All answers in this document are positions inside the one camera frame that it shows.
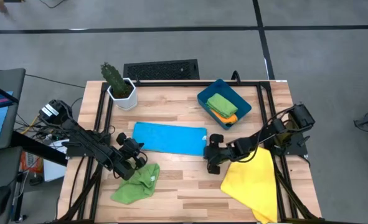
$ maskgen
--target white hexagonal pot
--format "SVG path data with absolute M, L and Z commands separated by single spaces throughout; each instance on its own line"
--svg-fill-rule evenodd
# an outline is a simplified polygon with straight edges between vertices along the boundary
M 123 80 L 127 84 L 130 84 L 133 87 L 133 91 L 131 92 L 131 94 L 127 98 L 123 98 L 123 99 L 114 98 L 113 95 L 110 92 L 111 86 L 109 86 L 109 88 L 108 88 L 108 93 L 109 93 L 110 97 L 113 99 L 114 104 L 117 107 L 119 107 L 119 109 L 128 111 L 128 110 L 133 109 L 138 104 L 138 99 L 137 99 L 137 96 L 136 96 L 136 88 L 135 88 L 133 82 L 130 80 L 130 78 L 123 78 Z

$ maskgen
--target orange bag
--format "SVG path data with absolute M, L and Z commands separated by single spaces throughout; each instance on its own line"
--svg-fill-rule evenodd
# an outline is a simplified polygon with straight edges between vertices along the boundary
M 42 173 L 43 163 L 42 158 L 39 156 L 30 154 L 28 152 L 22 152 L 21 154 L 21 169 L 29 170 L 30 172 Z

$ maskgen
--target cactus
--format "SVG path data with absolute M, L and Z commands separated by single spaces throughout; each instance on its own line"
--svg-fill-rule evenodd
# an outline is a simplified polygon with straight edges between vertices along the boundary
M 101 65 L 102 75 L 111 86 L 114 98 L 126 98 L 131 93 L 131 88 L 122 79 L 119 71 L 109 63 L 105 62 Z

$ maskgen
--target potted cactus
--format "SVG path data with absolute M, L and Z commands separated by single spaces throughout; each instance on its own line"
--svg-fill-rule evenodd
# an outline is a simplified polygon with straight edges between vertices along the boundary
M 101 72 L 109 83 L 108 93 L 113 102 L 122 110 L 131 110 L 137 103 L 136 88 L 130 78 L 122 78 L 119 71 L 112 65 L 104 63 Z

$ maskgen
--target desk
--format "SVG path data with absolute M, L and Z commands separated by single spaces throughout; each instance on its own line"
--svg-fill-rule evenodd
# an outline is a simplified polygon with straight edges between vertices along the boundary
M 101 81 L 87 82 L 78 122 L 85 129 L 93 129 L 100 97 Z M 276 110 L 290 107 L 291 99 L 287 82 L 271 81 L 271 90 Z M 252 110 L 229 131 L 223 130 L 197 102 L 197 94 L 204 86 L 162 86 L 138 87 L 138 105 L 131 111 L 122 111 L 113 107 L 111 125 L 116 128 L 111 144 L 120 132 L 131 136 L 137 121 L 173 124 L 181 126 L 205 127 L 207 134 L 224 135 L 228 142 L 236 138 L 250 136 L 262 126 L 260 106 L 256 88 L 251 86 L 233 86 L 232 88 L 252 106 Z M 101 126 L 105 122 L 106 106 L 101 116 Z M 118 188 L 120 179 L 103 170 L 96 222 L 255 222 L 251 210 L 220 191 L 229 162 L 221 165 L 221 174 L 207 173 L 206 161 L 197 156 L 145 152 L 149 164 L 158 163 L 161 168 L 155 193 L 152 197 L 139 200 L 131 205 L 123 205 L 110 200 Z M 287 156 L 293 190 L 316 216 L 321 216 L 318 200 L 308 164 L 297 156 Z M 64 184 L 60 193 L 58 214 L 61 217 L 68 209 L 73 178 L 80 158 L 69 160 Z M 85 175 L 84 160 L 79 170 L 73 201 L 81 192 Z M 286 216 L 290 217 L 288 199 L 283 191 Z M 88 194 L 84 218 L 88 218 L 92 192 Z

